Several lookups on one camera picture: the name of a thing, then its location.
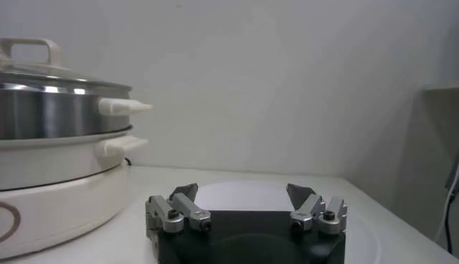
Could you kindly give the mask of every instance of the metal bracket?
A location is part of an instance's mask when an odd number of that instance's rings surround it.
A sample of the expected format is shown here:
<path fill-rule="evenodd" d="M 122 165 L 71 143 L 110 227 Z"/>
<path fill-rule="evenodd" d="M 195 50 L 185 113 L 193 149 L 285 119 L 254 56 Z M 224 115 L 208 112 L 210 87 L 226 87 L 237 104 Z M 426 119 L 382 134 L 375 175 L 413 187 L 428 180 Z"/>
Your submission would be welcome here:
<path fill-rule="evenodd" d="M 190 228 L 201 232 L 210 231 L 212 228 L 210 212 L 199 208 L 185 194 L 174 194 L 169 204 L 188 218 Z"/>
<path fill-rule="evenodd" d="M 149 230 L 159 228 L 163 228 L 167 233 L 177 233 L 184 229 L 184 216 L 172 208 L 161 195 L 148 198 L 145 210 L 147 236 Z"/>
<path fill-rule="evenodd" d="M 331 198 L 327 210 L 318 217 L 319 231 L 328 235 L 337 235 L 346 230 L 347 205 L 338 197 Z"/>
<path fill-rule="evenodd" d="M 325 211 L 322 196 L 311 194 L 299 209 L 290 213 L 292 231 L 305 232 L 313 227 L 313 221 Z"/>

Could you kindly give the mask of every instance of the lid handle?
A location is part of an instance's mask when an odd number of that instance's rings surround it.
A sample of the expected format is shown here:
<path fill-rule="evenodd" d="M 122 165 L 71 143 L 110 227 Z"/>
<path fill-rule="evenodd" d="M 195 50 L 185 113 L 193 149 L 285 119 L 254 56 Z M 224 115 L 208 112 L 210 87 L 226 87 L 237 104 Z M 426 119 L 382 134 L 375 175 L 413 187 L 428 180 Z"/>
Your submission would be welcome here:
<path fill-rule="evenodd" d="M 16 44 L 25 44 L 25 45 L 42 45 L 48 48 L 48 59 L 46 64 L 53 67 L 61 66 L 61 49 L 51 40 L 48 39 L 22 39 L 22 38 L 12 38 L 12 37 L 3 37 L 0 38 L 0 60 L 1 61 L 11 61 L 12 54 L 11 48 Z"/>

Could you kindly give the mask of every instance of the brown circle logo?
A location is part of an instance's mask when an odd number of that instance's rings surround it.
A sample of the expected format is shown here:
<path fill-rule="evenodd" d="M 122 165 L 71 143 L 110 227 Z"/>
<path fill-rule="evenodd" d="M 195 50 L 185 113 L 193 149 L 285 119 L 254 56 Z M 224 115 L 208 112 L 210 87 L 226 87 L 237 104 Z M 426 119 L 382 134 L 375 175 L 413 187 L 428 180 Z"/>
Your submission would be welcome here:
<path fill-rule="evenodd" d="M 6 202 L 0 202 L 0 208 L 6 209 L 8 212 L 10 212 L 13 215 L 13 218 L 14 218 L 13 225 L 8 230 L 8 232 L 0 236 L 0 243 L 1 243 L 7 240 L 9 237 L 11 237 L 16 232 L 16 230 L 19 228 L 19 224 L 21 223 L 21 214 L 19 213 L 19 210 L 16 207 L 10 204 L 7 204 Z"/>

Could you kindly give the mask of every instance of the power cord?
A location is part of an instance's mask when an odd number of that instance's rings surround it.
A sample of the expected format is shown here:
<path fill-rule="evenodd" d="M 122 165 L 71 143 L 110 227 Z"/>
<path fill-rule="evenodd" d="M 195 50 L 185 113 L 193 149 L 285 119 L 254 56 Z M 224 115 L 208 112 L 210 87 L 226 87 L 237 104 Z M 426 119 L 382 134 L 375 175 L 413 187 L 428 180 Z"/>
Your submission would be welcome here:
<path fill-rule="evenodd" d="M 434 241 L 435 242 L 438 242 L 438 239 L 440 238 L 440 235 L 441 235 L 441 233 L 443 231 L 443 226 L 448 221 L 449 208 L 450 208 L 450 205 L 452 203 L 452 202 L 450 202 L 450 200 L 452 199 L 451 197 L 453 196 L 454 189 L 455 189 L 456 184 L 458 183 L 458 180 L 459 180 L 459 166 L 458 165 L 459 164 L 456 162 L 455 163 L 454 180 L 453 180 L 453 183 L 450 186 L 450 189 L 448 190 L 448 195 L 446 195 L 445 206 L 443 207 L 442 220 L 440 221 L 440 224 L 439 224 L 438 229 L 437 229 L 437 233 L 435 234 L 435 237 L 434 237 Z M 447 231 L 447 234 L 446 234 L 447 238 L 448 238 L 448 236 L 450 237 L 450 234 L 448 234 L 448 233 L 449 233 L 449 224 L 448 224 L 448 231 Z"/>
<path fill-rule="evenodd" d="M 446 210 L 446 218 L 445 218 L 445 233 L 446 233 L 446 242 L 448 244 L 448 252 L 452 255 L 453 254 L 453 243 L 451 242 L 451 234 L 450 234 L 450 209 L 451 204 L 454 202 L 455 195 L 451 195 L 450 201 L 448 202 L 448 208 Z"/>
<path fill-rule="evenodd" d="M 126 162 L 128 163 L 128 166 L 132 166 L 132 162 L 131 162 L 131 160 L 130 160 L 130 159 L 128 159 L 128 158 L 124 158 L 124 159 L 125 159 L 125 160 L 126 160 Z"/>

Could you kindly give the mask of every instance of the white wall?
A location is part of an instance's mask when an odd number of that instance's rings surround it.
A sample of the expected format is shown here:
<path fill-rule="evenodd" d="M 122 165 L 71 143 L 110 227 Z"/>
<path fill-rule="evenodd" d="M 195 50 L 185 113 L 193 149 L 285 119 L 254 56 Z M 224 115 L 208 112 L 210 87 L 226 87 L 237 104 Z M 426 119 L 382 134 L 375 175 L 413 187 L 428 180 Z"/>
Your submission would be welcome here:
<path fill-rule="evenodd" d="M 0 5 L 0 35 L 53 39 L 156 106 L 132 120 L 135 164 L 343 176 L 392 209 L 414 95 L 459 75 L 455 0 Z"/>

